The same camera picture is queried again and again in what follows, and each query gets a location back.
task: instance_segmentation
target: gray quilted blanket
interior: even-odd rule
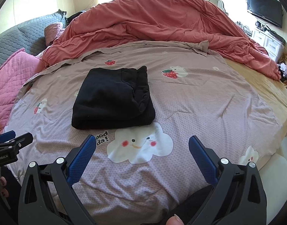
[[[66,12],[58,10],[39,18],[16,25],[0,34],[0,66],[18,49],[25,48],[31,55],[38,55],[46,48],[44,28],[49,24],[62,22],[66,27]]]

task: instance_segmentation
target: cable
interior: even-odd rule
[[[95,0],[92,0],[92,1],[90,2],[90,4],[87,5],[86,8],[88,8],[94,1],[95,1]]]
[[[255,15],[253,15],[257,20],[263,20],[263,19],[261,19],[261,18],[258,18],[258,17],[256,17]]]

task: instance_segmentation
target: wall-mounted tv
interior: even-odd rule
[[[247,11],[282,28],[283,11],[278,0],[247,0]]]

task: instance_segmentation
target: clothing pile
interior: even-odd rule
[[[278,62],[279,71],[281,72],[281,82],[287,88],[287,53],[283,53]]]
[[[73,105],[74,128],[115,129],[149,125],[155,119],[147,67],[93,68]]]

